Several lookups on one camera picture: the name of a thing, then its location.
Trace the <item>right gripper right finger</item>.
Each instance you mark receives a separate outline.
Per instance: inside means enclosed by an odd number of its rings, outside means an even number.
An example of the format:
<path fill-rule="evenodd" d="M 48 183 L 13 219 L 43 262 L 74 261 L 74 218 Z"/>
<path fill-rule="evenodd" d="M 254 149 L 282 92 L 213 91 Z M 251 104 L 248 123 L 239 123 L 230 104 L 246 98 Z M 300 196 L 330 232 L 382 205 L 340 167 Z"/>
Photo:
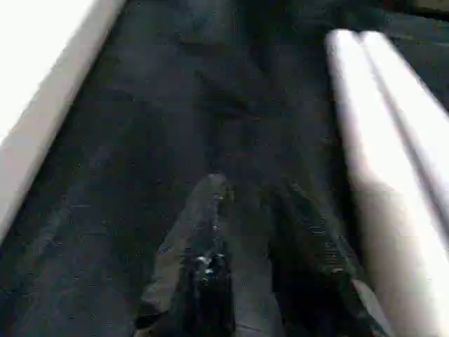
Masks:
<path fill-rule="evenodd" d="M 345 240 L 295 184 L 268 195 L 273 288 L 287 336 L 371 336 L 372 320 L 351 282 Z"/>

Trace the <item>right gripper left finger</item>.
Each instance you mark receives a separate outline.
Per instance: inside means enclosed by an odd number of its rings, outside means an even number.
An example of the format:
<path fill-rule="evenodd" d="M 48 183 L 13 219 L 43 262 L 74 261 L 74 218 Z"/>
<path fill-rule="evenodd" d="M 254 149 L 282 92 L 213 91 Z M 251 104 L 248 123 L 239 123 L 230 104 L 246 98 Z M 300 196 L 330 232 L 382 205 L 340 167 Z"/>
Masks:
<path fill-rule="evenodd" d="M 136 336 L 233 336 L 227 179 L 202 178 L 158 248 L 135 319 Z"/>

